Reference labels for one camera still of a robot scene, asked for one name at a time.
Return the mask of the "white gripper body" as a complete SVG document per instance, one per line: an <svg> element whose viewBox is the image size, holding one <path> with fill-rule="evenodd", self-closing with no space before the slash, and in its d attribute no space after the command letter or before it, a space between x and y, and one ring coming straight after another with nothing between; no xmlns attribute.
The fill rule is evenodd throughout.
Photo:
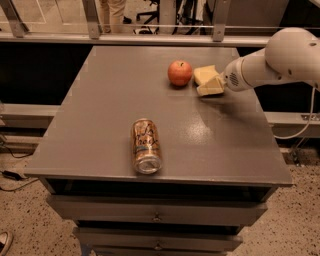
<svg viewBox="0 0 320 256"><path fill-rule="evenodd" d="M226 86L234 92L252 89L252 86L245 80L242 73L243 61L243 57L233 60L223 71Z"/></svg>

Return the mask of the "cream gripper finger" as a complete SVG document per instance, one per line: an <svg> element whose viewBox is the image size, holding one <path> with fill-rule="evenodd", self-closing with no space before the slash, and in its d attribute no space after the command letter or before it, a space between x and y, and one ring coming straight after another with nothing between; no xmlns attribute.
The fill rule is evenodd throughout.
<svg viewBox="0 0 320 256"><path fill-rule="evenodd" d="M196 79L197 93L200 96L222 94L225 90L225 82L219 76L204 77L199 76Z"/></svg>

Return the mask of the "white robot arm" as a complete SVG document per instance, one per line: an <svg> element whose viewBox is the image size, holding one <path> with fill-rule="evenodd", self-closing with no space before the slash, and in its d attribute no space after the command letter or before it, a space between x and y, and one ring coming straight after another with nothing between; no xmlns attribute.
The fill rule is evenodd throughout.
<svg viewBox="0 0 320 256"><path fill-rule="evenodd" d="M304 82L320 86L320 40L302 28L276 32L266 46L230 62L218 73L214 65L194 70L199 96L240 92L264 85Z"/></svg>

